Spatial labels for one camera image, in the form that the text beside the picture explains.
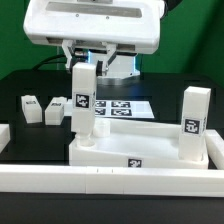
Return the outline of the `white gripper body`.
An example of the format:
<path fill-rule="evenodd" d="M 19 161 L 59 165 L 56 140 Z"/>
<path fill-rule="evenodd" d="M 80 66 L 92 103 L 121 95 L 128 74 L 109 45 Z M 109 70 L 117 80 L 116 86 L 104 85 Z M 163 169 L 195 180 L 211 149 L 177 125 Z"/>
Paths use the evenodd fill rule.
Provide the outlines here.
<path fill-rule="evenodd" d="M 35 44 L 152 54 L 160 40 L 161 0 L 30 0 L 24 31 Z"/>

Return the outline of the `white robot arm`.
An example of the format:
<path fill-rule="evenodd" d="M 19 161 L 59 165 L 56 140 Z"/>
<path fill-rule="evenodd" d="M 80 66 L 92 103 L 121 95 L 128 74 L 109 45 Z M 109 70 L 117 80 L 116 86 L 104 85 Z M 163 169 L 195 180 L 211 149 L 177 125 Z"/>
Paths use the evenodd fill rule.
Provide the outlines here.
<path fill-rule="evenodd" d="M 160 22 L 183 0 L 30 0 L 24 31 L 34 44 L 81 52 L 103 81 L 138 76 L 136 56 L 157 51 Z"/>

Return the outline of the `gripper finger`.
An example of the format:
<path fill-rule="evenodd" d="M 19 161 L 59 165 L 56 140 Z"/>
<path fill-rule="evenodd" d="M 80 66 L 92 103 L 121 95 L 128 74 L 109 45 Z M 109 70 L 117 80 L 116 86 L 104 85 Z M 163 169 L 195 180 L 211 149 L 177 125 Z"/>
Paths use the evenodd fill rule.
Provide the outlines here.
<path fill-rule="evenodd" d="M 64 55 L 67 58 L 65 68 L 67 71 L 71 71 L 74 64 L 76 63 L 75 42 L 73 40 L 64 40 L 62 42 L 62 49 L 63 49 Z"/>
<path fill-rule="evenodd" d="M 113 43 L 103 42 L 102 45 L 106 48 L 106 55 L 102 61 L 97 62 L 96 75 L 106 76 L 109 70 L 109 65 L 116 57 L 117 45 Z"/>

